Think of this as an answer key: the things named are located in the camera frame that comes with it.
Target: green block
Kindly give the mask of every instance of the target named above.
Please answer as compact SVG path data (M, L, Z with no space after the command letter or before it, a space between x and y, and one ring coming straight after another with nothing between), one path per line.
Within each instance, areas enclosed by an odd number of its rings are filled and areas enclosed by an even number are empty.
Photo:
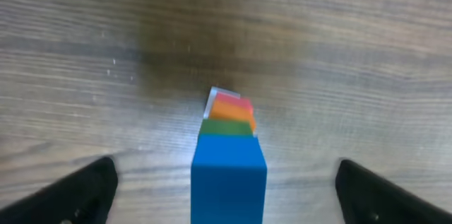
M253 131L248 122L204 119L199 134L246 136L252 135Z

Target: wooden surface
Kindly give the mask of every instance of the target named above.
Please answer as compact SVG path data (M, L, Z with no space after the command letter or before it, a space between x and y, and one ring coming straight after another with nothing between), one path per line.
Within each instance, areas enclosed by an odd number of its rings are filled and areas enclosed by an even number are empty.
M341 223L353 158L452 211L452 0L0 0L0 206L104 154L110 223L189 223L211 86L250 97L264 223Z

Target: orange block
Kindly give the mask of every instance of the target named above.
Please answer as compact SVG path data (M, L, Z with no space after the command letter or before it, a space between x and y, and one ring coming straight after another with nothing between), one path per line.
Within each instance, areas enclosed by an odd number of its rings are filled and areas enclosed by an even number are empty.
M248 109L221 100L215 100L209 118L248 122L253 131L256 129L256 120Z

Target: wood grain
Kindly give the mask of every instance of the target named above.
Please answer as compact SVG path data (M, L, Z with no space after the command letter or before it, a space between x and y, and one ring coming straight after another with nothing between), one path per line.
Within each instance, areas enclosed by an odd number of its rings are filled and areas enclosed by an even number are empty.
M189 223L211 86L255 105L265 223L353 158L452 211L452 0L0 0L0 206L112 154L110 223Z

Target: wooden table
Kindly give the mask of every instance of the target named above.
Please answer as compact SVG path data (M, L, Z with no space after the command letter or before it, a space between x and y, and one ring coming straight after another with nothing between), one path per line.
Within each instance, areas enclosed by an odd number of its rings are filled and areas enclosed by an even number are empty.
M112 154L110 223L189 223L211 86L250 97L264 223L341 223L355 159L452 211L452 0L0 0L0 206Z

